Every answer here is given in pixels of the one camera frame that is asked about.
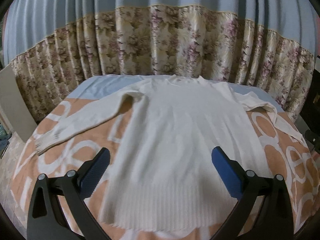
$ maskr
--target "sweater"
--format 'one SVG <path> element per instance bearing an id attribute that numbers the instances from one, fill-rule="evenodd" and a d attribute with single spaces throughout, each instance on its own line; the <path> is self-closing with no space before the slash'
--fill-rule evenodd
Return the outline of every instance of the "sweater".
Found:
<path id="1" fill-rule="evenodd" d="M 114 117 L 127 97 L 133 112 L 109 173 L 103 216 L 121 228 L 176 231 L 222 222 L 234 207 L 211 162 L 220 146 L 259 176 L 271 177 L 245 111 L 263 107 L 273 125 L 303 142 L 276 108 L 226 82 L 171 77 L 143 80 L 91 102 L 35 140 L 38 154 Z"/>

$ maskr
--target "floral pattern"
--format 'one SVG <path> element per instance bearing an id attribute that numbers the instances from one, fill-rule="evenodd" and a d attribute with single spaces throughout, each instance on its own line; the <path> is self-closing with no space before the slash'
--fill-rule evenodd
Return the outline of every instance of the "floral pattern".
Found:
<path id="1" fill-rule="evenodd" d="M 10 65 L 37 122 L 83 80 L 101 74 L 201 75 L 258 86 L 295 120 L 311 84 L 314 56 L 231 12 L 153 5 L 87 15 Z"/>

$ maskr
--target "floor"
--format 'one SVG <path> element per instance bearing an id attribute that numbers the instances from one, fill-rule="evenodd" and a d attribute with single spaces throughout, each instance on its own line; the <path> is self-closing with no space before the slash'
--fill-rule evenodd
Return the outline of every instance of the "floor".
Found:
<path id="1" fill-rule="evenodd" d="M 16 204 L 10 190 L 8 190 L 15 164 L 23 151 L 25 143 L 22 142 L 17 133 L 14 133 L 9 141 L 10 145 L 0 160 L 0 203 L 11 222 L 27 238 L 27 218 L 19 205 Z"/>

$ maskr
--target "light blue sheet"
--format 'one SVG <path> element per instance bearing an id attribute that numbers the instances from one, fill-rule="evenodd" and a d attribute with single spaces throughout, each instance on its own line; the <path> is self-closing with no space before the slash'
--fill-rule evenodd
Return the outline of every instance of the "light blue sheet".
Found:
<path id="1" fill-rule="evenodd" d="M 125 86 L 134 84 L 144 79 L 155 78 L 155 79 L 165 79 L 171 76 L 168 75 L 156 75 L 156 76 L 130 76 L 130 75 L 104 75 L 104 76 L 94 76 L 83 83 L 81 83 L 72 93 L 70 93 L 68 98 L 81 98 L 81 99 L 91 99 L 97 100 L 110 95 Z M 249 87 L 243 85 L 237 85 L 229 83 L 229 86 L 239 94 L 247 94 L 253 91 L 261 100 L 270 102 L 273 104 L 278 112 L 284 112 L 281 106 L 265 91 L 258 87 Z"/>
<path id="2" fill-rule="evenodd" d="M 30 49 L 57 28 L 119 6 L 200 4 L 251 19 L 315 53 L 316 13 L 308 0 L 14 0 L 4 32 L 4 63 Z"/>

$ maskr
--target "silver bolt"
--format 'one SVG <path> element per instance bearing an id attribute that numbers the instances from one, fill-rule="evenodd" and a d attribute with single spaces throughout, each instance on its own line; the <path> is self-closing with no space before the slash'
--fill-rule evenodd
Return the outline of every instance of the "silver bolt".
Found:
<path id="1" fill-rule="evenodd" d="M 45 175 L 43 173 L 38 176 L 39 180 L 43 180 L 44 178 L 45 178 Z"/>
<path id="2" fill-rule="evenodd" d="M 280 175 L 280 174 L 278 174 L 278 175 L 276 176 L 276 178 L 277 178 L 277 180 L 283 180 L 283 176 Z"/>
<path id="3" fill-rule="evenodd" d="M 256 174 L 254 173 L 254 171 L 252 171 L 252 170 L 247 170 L 245 173 L 246 173 L 247 176 L 249 176 L 249 177 L 254 177 L 254 176 L 256 175 Z"/>
<path id="4" fill-rule="evenodd" d="M 74 171 L 74 170 L 71 170 L 71 171 L 67 172 L 67 176 L 68 177 L 73 177 L 75 174 L 76 174 L 76 171 Z"/>

